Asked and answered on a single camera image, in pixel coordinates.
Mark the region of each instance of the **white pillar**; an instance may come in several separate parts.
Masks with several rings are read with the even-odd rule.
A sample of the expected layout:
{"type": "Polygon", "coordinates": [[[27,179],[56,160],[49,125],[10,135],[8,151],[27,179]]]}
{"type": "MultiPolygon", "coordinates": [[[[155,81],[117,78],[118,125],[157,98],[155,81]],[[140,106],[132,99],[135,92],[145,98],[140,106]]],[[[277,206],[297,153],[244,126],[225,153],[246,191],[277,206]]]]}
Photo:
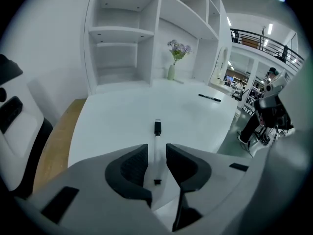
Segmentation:
{"type": "Polygon", "coordinates": [[[259,60],[249,58],[248,69],[249,68],[252,68],[252,69],[251,69],[251,74],[250,74],[250,77],[249,77],[249,80],[248,80],[248,83],[247,83],[246,89],[245,89],[245,91],[248,90],[248,92],[246,92],[243,95],[243,100],[238,103],[238,107],[239,108],[243,107],[243,105],[244,105],[244,103],[246,101],[246,98],[248,97],[249,91],[250,91],[250,89],[253,86],[253,82],[254,82],[254,79],[255,79],[255,76],[256,76],[256,72],[258,70],[258,66],[259,66],[259,60]]]}

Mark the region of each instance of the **gray floor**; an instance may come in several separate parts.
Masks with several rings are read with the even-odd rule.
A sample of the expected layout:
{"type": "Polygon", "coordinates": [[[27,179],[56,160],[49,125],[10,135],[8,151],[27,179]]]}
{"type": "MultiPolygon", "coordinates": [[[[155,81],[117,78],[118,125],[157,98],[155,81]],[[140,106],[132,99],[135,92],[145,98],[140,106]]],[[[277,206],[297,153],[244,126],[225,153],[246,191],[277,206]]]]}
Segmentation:
{"type": "MultiPolygon", "coordinates": [[[[251,158],[251,155],[245,150],[247,149],[247,147],[244,144],[240,143],[237,139],[238,136],[237,131],[238,130],[242,131],[244,129],[251,116],[242,109],[239,110],[240,116],[234,117],[231,127],[218,153],[236,157],[251,158]]],[[[255,139],[254,135],[252,135],[251,144],[256,142],[257,140],[255,139]]],[[[250,152],[252,156],[254,156],[256,153],[255,151],[256,147],[257,149],[260,149],[263,148],[264,146],[260,142],[258,142],[257,145],[252,149],[253,151],[250,152]]]]}

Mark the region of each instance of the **balcony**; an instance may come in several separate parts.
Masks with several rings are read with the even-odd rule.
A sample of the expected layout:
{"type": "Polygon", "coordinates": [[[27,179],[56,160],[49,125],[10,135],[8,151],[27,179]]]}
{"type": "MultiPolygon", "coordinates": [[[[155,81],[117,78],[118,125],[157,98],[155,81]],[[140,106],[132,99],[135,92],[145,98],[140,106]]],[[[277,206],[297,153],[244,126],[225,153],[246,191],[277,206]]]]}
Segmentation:
{"type": "Polygon", "coordinates": [[[233,43],[258,49],[271,55],[298,72],[304,59],[292,49],[271,38],[250,31],[230,29],[233,43]]]}

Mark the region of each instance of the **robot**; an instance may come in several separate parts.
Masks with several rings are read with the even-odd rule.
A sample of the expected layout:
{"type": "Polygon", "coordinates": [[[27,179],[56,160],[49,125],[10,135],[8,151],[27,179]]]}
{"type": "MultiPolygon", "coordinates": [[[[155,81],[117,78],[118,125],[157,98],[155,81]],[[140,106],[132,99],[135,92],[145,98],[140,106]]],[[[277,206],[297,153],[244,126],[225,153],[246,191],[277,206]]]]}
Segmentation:
{"type": "Polygon", "coordinates": [[[167,144],[166,165],[180,188],[171,231],[151,212],[153,195],[144,187],[150,166],[146,144],[80,161],[28,199],[15,198],[15,208],[23,210],[37,233],[51,235],[250,235],[287,230],[291,220],[296,222],[299,206],[306,204],[312,177],[313,99],[306,97],[311,68],[309,59],[288,84],[281,75],[272,83],[272,93],[255,102],[265,127],[294,127],[296,132],[253,159],[167,144]],[[305,107],[301,116],[298,103],[305,107]]]}

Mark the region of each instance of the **purple flower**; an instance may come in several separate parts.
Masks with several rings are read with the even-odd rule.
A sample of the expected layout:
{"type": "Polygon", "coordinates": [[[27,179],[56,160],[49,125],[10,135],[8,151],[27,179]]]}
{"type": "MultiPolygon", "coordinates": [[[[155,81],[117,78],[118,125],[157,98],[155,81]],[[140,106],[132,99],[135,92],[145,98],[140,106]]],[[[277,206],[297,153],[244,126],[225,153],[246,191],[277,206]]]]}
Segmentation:
{"type": "Polygon", "coordinates": [[[177,40],[173,39],[172,41],[170,41],[170,42],[167,43],[167,46],[174,47],[174,46],[177,45],[177,44],[178,44],[177,40]]]}
{"type": "Polygon", "coordinates": [[[191,47],[189,45],[186,45],[184,51],[190,53],[191,52],[191,47]]]}

